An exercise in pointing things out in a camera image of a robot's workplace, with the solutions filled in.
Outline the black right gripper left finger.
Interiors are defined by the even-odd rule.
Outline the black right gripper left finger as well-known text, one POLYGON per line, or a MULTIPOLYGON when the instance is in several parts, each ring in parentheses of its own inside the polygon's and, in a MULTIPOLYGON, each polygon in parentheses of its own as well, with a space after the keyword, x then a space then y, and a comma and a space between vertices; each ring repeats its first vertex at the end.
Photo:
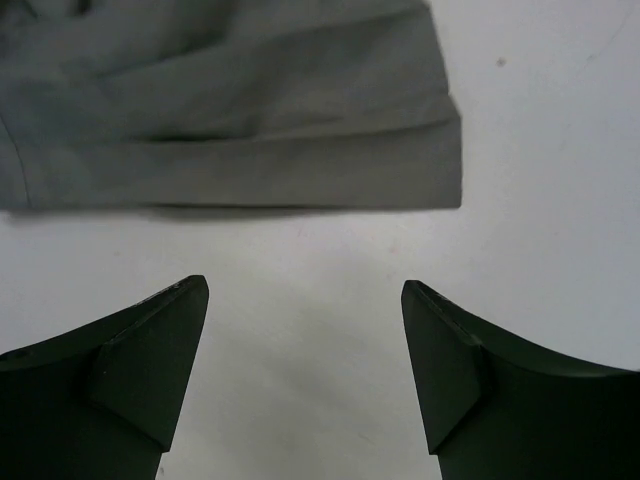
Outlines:
POLYGON ((209 289, 188 276, 1 356, 4 479, 153 479, 172 445, 209 289))

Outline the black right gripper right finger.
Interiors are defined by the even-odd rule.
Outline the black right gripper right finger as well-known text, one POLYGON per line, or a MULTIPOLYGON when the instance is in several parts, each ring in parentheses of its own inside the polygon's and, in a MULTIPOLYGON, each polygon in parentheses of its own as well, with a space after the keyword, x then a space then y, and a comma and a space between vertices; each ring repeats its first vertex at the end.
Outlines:
POLYGON ((427 448, 445 479, 635 479, 639 375, 539 346, 417 280, 401 294, 427 448))

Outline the grey pleated skirt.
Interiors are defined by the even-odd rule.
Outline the grey pleated skirt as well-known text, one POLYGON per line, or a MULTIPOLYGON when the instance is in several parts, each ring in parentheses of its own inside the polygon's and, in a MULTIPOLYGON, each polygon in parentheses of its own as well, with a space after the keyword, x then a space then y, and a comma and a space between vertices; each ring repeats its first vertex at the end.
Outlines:
POLYGON ((423 1, 5 1, 1 205, 448 209, 423 1))

